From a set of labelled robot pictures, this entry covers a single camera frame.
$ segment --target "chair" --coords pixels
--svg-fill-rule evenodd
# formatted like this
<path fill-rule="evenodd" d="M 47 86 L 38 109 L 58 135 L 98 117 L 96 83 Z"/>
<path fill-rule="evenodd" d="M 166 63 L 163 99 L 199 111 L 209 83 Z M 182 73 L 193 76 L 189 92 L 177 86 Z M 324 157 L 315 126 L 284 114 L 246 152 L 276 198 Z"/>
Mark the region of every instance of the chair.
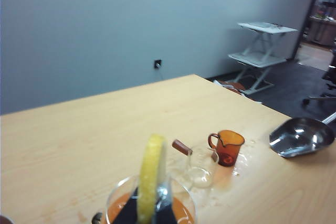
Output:
<path fill-rule="evenodd" d="M 331 52 L 333 54 L 333 58 L 329 65 L 328 71 L 323 75 L 322 79 L 331 81 L 333 84 L 336 84 L 336 49 L 332 49 Z M 336 89 L 335 85 L 327 83 L 327 86 L 329 90 Z M 303 105 L 309 104 L 310 100 L 318 100 L 318 101 L 336 100 L 336 95 L 330 93 L 323 93 L 319 97 L 305 98 L 302 100 Z"/>

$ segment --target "standing desk converter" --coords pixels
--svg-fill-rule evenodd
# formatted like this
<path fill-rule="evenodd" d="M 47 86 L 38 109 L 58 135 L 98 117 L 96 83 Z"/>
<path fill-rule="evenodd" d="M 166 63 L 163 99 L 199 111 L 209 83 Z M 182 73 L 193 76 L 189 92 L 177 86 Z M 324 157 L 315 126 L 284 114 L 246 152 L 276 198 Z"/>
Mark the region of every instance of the standing desk converter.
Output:
<path fill-rule="evenodd" d="M 247 28 L 257 33 L 251 44 L 243 51 L 235 54 L 228 55 L 230 58 L 237 60 L 244 65 L 242 71 L 237 75 L 233 82 L 239 82 L 240 79 L 252 77 L 245 75 L 249 69 L 257 68 L 261 74 L 253 85 L 246 90 L 241 90 L 244 94 L 253 94 L 258 91 L 264 90 L 274 86 L 274 84 L 265 81 L 266 75 L 270 72 L 271 66 L 285 62 L 286 59 L 276 57 L 273 54 L 274 48 L 279 44 L 281 38 L 289 32 L 297 31 L 296 29 L 278 26 L 270 23 L 255 22 L 255 23 L 238 23 L 243 28 Z M 276 39 L 272 38 L 273 35 L 279 35 Z M 262 50 L 255 50 L 256 43 L 260 42 Z"/>

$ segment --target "white shelf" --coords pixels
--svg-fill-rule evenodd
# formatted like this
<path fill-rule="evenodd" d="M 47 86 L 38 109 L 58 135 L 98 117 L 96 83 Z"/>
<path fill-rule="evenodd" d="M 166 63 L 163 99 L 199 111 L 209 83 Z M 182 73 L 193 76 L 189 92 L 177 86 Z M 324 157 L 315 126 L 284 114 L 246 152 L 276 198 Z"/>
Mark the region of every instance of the white shelf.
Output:
<path fill-rule="evenodd" d="M 273 55 L 269 55 L 267 59 L 263 60 L 263 57 L 265 56 L 264 52 L 250 52 L 247 55 L 243 55 L 241 52 L 238 52 L 228 56 L 232 59 L 257 68 L 265 68 L 286 61 L 286 59 L 275 57 Z"/>
<path fill-rule="evenodd" d="M 250 24 L 250 23 L 238 23 L 238 25 L 244 28 L 249 28 L 249 29 L 256 30 L 256 31 L 262 31 L 263 33 L 268 33 L 268 34 L 283 34 L 283 33 L 290 33 L 292 31 L 297 31 L 296 29 L 293 29 L 293 28 L 289 28 L 285 26 L 277 27 L 273 24 L 270 24 L 269 27 L 261 27 L 261 26 Z"/>

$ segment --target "orange measuring cup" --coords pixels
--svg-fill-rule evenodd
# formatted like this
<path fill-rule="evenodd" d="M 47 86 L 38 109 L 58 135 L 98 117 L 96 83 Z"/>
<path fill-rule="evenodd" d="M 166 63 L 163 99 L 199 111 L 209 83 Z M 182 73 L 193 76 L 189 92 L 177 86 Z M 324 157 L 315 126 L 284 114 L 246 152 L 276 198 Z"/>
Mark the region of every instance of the orange measuring cup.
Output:
<path fill-rule="evenodd" d="M 217 138 L 216 145 L 212 142 L 212 137 Z M 244 142 L 242 135 L 230 130 L 211 133 L 208 137 L 209 146 L 216 150 L 219 157 L 218 163 L 223 166 L 233 166 L 236 163 L 240 147 Z"/>

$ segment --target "doorway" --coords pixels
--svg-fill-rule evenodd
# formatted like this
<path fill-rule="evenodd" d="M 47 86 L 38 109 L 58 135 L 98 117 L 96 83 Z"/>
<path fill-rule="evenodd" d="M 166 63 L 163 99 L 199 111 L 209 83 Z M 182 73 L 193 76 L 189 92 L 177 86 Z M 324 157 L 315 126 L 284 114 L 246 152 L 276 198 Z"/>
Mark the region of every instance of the doorway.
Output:
<path fill-rule="evenodd" d="M 336 48 L 336 0 L 314 0 L 295 59 L 299 64 L 327 71 Z"/>

